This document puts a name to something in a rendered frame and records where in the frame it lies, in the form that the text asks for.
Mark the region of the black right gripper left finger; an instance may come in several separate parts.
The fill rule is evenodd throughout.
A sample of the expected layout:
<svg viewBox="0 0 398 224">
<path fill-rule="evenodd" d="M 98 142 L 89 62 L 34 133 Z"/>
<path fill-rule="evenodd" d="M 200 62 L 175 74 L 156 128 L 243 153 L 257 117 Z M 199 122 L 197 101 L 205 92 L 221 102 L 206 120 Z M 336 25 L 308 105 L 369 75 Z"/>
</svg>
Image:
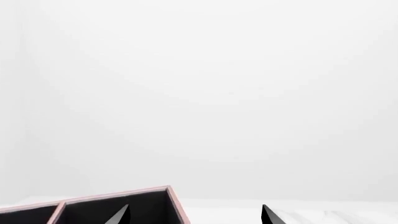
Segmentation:
<svg viewBox="0 0 398 224">
<path fill-rule="evenodd" d="M 129 205 L 123 206 L 105 224 L 130 224 Z"/>
</svg>

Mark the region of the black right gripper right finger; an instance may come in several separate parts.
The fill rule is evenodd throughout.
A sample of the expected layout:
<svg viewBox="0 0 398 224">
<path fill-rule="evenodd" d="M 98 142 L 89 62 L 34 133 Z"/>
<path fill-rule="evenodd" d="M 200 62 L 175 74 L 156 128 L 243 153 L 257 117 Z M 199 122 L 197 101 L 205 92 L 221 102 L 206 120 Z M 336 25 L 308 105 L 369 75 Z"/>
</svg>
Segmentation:
<svg viewBox="0 0 398 224">
<path fill-rule="evenodd" d="M 267 205 L 262 205 L 261 221 L 262 224 L 286 224 Z"/>
</svg>

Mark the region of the pink caddy with black lining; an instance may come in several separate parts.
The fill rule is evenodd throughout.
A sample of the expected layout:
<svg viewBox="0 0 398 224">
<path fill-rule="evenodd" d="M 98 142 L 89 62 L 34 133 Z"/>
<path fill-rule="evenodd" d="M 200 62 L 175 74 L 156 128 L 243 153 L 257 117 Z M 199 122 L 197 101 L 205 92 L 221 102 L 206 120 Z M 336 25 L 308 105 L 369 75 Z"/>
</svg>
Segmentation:
<svg viewBox="0 0 398 224">
<path fill-rule="evenodd" d="M 191 224 L 169 185 L 0 208 L 0 224 L 105 224 L 125 205 L 130 224 Z"/>
</svg>

